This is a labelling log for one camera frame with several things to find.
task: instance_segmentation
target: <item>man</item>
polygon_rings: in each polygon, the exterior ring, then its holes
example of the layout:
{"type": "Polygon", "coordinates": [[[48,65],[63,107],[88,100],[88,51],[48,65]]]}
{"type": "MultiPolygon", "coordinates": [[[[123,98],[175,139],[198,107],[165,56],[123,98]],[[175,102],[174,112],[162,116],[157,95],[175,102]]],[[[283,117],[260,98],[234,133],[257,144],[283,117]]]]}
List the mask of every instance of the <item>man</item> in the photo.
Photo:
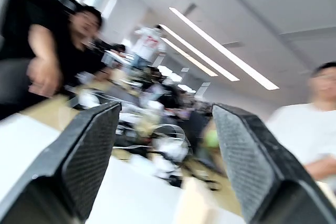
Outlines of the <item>man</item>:
{"type": "Polygon", "coordinates": [[[161,40],[162,27],[160,25],[154,28],[143,27],[135,31],[135,34],[141,36],[132,49],[135,54],[132,65],[135,68],[143,70],[150,65],[155,56],[165,56],[166,45],[161,40]]]}
{"type": "Polygon", "coordinates": [[[317,68],[311,103],[285,106],[267,126],[315,180],[336,191],[336,61],[317,68]]]}
{"type": "Polygon", "coordinates": [[[29,8],[30,15],[28,38],[5,41],[0,51],[0,120],[53,96],[79,72],[97,72],[98,79],[106,75],[105,65],[92,62],[83,44],[102,26],[94,7],[80,6],[57,22],[37,6],[29,8]]]}

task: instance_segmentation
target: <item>cable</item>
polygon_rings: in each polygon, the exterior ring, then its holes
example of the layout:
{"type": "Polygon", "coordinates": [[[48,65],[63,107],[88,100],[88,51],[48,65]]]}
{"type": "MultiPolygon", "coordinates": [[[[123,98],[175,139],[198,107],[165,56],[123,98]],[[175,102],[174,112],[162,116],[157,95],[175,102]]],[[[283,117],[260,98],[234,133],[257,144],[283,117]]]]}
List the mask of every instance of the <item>cable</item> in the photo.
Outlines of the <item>cable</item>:
{"type": "Polygon", "coordinates": [[[131,145],[127,147],[122,147],[122,146],[116,146],[113,147],[113,149],[136,149],[136,148],[153,148],[152,146],[147,146],[147,145],[131,145]]]}

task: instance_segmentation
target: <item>fluorescent light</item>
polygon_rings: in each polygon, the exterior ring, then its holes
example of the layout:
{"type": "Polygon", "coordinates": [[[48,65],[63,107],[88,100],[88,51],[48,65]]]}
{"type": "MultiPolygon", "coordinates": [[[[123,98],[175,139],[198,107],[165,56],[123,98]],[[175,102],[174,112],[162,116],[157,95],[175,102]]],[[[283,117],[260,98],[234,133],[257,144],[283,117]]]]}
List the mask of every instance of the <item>fluorescent light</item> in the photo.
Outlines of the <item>fluorescent light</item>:
{"type": "Polygon", "coordinates": [[[182,56],[184,56],[189,61],[191,61],[193,64],[195,64],[200,69],[202,69],[204,72],[206,72],[209,76],[212,76],[212,77],[213,76],[218,76],[215,72],[211,71],[206,66],[204,66],[203,64],[201,64],[200,62],[198,62],[197,60],[195,60],[193,57],[191,57],[190,55],[188,55],[185,51],[183,51],[182,49],[180,49],[179,47],[177,47],[176,45],[174,45],[173,43],[171,43],[168,39],[166,39],[166,38],[161,38],[161,39],[164,42],[166,42],[169,46],[171,46],[173,49],[175,49],[177,52],[179,52],[182,56]]]}
{"type": "Polygon", "coordinates": [[[239,81],[237,77],[235,77],[233,74],[222,68],[220,65],[218,65],[216,62],[214,62],[212,59],[210,59],[208,56],[205,56],[203,53],[201,53],[199,50],[197,50],[195,47],[190,45],[187,41],[182,39],[179,35],[174,33],[172,30],[170,30],[165,25],[160,26],[165,29],[170,35],[172,35],[175,39],[177,39],[179,42],[181,42],[183,45],[185,45],[189,50],[191,50],[193,53],[198,55],[202,60],[204,60],[206,63],[208,63],[210,66],[212,66],[214,69],[216,69],[219,73],[224,75],[227,79],[230,81],[239,81]]]}
{"type": "Polygon", "coordinates": [[[208,35],[205,31],[201,30],[198,26],[192,23],[188,18],[186,18],[182,13],[176,10],[173,7],[169,7],[169,9],[179,17],[184,23],[186,23],[189,27],[191,27],[195,32],[197,32],[202,38],[208,41],[214,48],[224,54],[229,60],[231,60],[234,64],[239,66],[244,72],[246,72],[249,76],[255,79],[260,85],[268,90],[279,89],[273,82],[268,80],[265,76],[259,73],[257,70],[252,68],[250,65],[239,59],[236,55],[230,52],[228,49],[223,47],[219,42],[215,41],[210,35],[208,35]]]}

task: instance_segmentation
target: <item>ceiling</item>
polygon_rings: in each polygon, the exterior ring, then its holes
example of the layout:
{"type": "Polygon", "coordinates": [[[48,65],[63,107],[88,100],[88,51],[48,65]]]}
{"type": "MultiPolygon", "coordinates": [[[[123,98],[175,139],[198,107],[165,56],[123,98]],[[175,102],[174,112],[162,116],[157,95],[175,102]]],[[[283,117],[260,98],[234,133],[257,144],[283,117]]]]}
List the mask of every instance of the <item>ceiling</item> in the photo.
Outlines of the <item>ceiling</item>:
{"type": "MultiPolygon", "coordinates": [[[[278,105],[307,100],[307,79],[314,67],[336,60],[335,0],[143,0],[160,22],[240,79],[209,77],[181,55],[170,55],[205,81],[220,82],[239,92],[261,97],[278,105]],[[188,18],[221,44],[280,87],[268,91],[194,32],[168,7],[188,18]]],[[[167,38],[212,69],[170,35],[167,38]]]]}

